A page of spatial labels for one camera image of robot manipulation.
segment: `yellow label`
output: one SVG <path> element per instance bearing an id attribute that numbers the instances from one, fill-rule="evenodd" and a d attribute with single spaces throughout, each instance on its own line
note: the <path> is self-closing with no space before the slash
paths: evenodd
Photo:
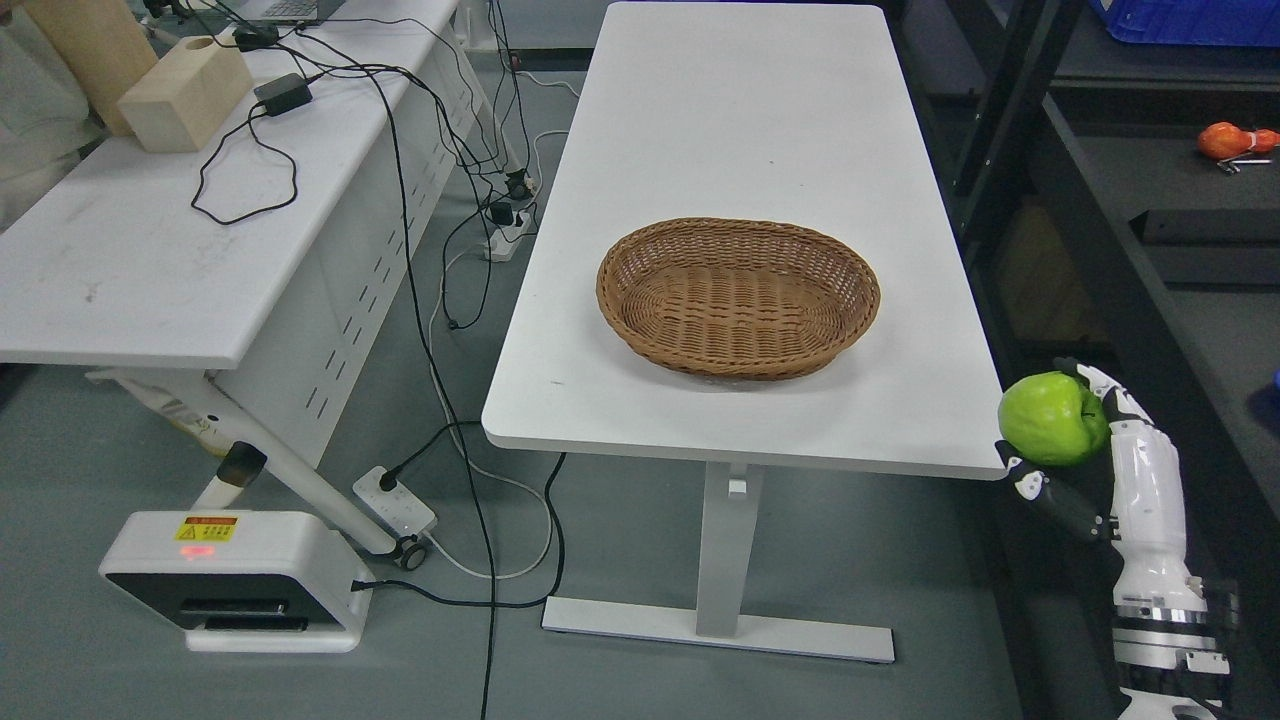
<path id="1" fill-rule="evenodd" d="M 236 534 L 236 520 L 238 518 L 188 515 L 182 521 L 182 525 L 178 525 L 178 532 L 173 536 L 173 539 L 227 542 Z"/>

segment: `robotic hand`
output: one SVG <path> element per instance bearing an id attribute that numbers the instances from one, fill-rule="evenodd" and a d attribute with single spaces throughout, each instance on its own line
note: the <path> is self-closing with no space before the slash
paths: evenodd
<path id="1" fill-rule="evenodd" d="M 1238 610 L 1234 594 L 1206 589 L 1187 569 L 1178 450 L 1114 378 L 1074 359 L 1059 359 L 1055 366 L 1089 387 L 1111 425 L 1110 523 L 1103 525 L 1083 496 L 1055 484 L 1011 443 L 1000 441 L 996 448 L 1007 479 L 1074 536 L 1107 537 L 1124 559 L 1112 591 L 1111 634 L 1120 689 L 1132 702 L 1120 720 L 1213 720 L 1230 679 L 1222 646 L 1235 629 Z"/>

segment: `power strip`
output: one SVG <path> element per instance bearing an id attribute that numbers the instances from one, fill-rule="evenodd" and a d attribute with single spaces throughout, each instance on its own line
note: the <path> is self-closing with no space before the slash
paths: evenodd
<path id="1" fill-rule="evenodd" d="M 397 537 L 421 536 L 430 532 L 438 520 L 435 511 L 410 492 L 404 483 L 398 482 L 392 489 L 384 491 L 379 486 L 384 474 L 387 474 L 387 468 L 375 466 L 365 473 L 365 477 L 356 480 L 351 489 L 356 492 L 356 497 L 365 501 L 370 510 L 398 533 Z"/>
<path id="2" fill-rule="evenodd" d="M 498 225 L 493 234 L 489 237 L 488 242 L 481 241 L 480 246 L 484 247 L 484 256 L 486 260 L 494 263 L 506 263 L 511 260 L 516 250 L 520 249 L 520 242 L 526 237 L 532 237 L 538 234 L 529 223 L 531 222 L 529 213 L 516 213 L 516 223 L 512 225 Z"/>

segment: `brown woven basket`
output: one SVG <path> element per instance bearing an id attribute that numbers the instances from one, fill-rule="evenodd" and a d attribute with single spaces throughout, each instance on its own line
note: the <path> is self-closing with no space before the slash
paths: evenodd
<path id="1" fill-rule="evenodd" d="M 831 363 L 870 327 L 881 293 L 867 263 L 819 232 L 680 218 L 609 249 L 595 297 L 614 332 L 653 363 L 771 380 Z"/>

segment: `white desk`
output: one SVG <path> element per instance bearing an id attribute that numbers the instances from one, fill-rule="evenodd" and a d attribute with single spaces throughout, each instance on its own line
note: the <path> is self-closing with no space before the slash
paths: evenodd
<path id="1" fill-rule="evenodd" d="M 595 273 L 623 234 L 690 215 L 847 242 L 879 278 L 876 323 L 794 380 L 648 363 Z M 553 598 L 544 626 L 892 661 L 884 628 L 739 623 L 760 466 L 996 479 L 1000 393 L 877 8 L 611 5 L 483 424 L 504 447 L 708 462 L 698 610 Z"/>
<path id="2" fill-rule="evenodd" d="M 351 0 L 308 31 L 364 63 L 408 68 L 466 136 L 493 115 L 448 22 L 457 0 Z M 308 56 L 348 64 L 291 38 Z M 297 72 L 288 55 L 246 56 L 255 85 Z M 315 72 L 306 67 L 307 73 Z M 412 252 L 454 167 L 435 101 L 379 79 L 398 119 L 408 238 L 385 106 L 367 79 L 325 77 L 314 100 L 255 122 L 298 163 L 298 197 L 221 227 L 188 206 L 198 168 L 243 122 L 248 94 L 200 152 L 157 155 L 108 140 L 0 237 L 0 361 L 114 368 L 100 377 L 152 393 L 170 418 L 268 456 L 268 470 L 372 552 L 394 542 L 314 470 Z M 484 156 L 481 150 L 477 154 Z M 230 218 L 289 195 L 288 167 L 246 131 L 209 170 L 202 206 Z"/>

